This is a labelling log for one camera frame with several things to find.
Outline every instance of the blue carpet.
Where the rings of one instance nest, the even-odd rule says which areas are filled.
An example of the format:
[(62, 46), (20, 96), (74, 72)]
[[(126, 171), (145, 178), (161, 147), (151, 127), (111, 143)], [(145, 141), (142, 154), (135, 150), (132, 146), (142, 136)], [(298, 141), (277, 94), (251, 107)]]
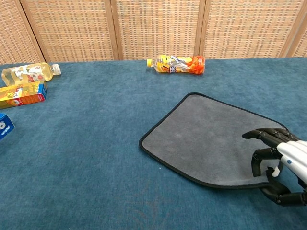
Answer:
[[(159, 74), (145, 61), (60, 67), (45, 102), (1, 110), (16, 128), (0, 142), (0, 229), (306, 229), (306, 207), (200, 186), (138, 141), (189, 92), (307, 139), (307, 58), (208, 60), (203, 76)], [(302, 191), (289, 170), (281, 180)]]

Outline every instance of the clear plastic bottle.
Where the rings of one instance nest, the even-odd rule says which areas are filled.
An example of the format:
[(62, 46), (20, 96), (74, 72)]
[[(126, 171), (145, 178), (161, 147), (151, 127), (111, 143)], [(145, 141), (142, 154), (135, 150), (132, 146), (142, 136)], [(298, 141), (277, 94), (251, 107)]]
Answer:
[(4, 69), (1, 77), (7, 86), (30, 83), (34, 81), (50, 81), (54, 75), (60, 75), (58, 64), (45, 62)]
[(202, 74), (205, 71), (204, 56), (176, 57), (158, 55), (156, 59), (147, 59), (147, 67), (154, 67), (160, 73), (195, 73)]

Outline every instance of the gray rubber mat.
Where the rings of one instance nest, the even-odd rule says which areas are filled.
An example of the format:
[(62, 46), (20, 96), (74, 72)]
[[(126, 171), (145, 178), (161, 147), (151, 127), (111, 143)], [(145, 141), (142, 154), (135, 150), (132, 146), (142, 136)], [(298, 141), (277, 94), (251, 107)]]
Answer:
[(267, 185), (265, 171), (279, 160), (265, 160), (260, 177), (253, 177), (255, 150), (268, 148), (260, 140), (242, 134), (262, 127), (286, 127), (269, 118), (190, 93), (140, 140), (140, 147), (183, 176), (220, 188)]

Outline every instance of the blue carton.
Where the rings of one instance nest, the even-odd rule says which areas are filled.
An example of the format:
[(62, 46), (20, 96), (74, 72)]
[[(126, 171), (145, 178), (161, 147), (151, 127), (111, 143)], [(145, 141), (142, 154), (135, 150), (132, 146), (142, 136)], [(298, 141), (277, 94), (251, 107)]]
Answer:
[(0, 140), (15, 128), (13, 122), (5, 114), (0, 114)]

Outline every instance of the woven panel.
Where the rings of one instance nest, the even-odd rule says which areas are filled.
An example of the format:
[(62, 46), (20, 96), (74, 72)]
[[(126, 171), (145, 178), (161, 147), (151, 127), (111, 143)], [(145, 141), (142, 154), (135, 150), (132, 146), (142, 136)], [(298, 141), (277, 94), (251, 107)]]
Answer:
[(51, 62), (113, 60), (103, 0), (26, 0)]
[(304, 0), (212, 0), (207, 58), (278, 57)]
[(294, 57), (307, 57), (307, 29), (294, 52)]
[(0, 0), (0, 5), (0, 64), (39, 62), (15, 2)]
[(193, 55), (199, 0), (118, 0), (125, 60)]

